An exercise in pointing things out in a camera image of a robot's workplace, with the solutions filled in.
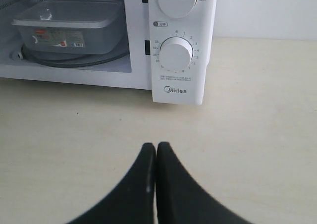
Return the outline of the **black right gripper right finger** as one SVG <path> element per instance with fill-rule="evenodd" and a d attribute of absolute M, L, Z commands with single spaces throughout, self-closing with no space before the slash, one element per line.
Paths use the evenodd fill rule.
<path fill-rule="evenodd" d="M 156 161 L 160 224 L 248 224 L 208 194 L 184 168 L 170 143 L 160 142 Z"/>

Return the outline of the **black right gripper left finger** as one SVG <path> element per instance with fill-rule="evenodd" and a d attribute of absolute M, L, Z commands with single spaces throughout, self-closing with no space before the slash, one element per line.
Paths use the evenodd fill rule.
<path fill-rule="evenodd" d="M 71 224 L 153 224 L 156 149 L 143 144 L 117 186 Z"/>

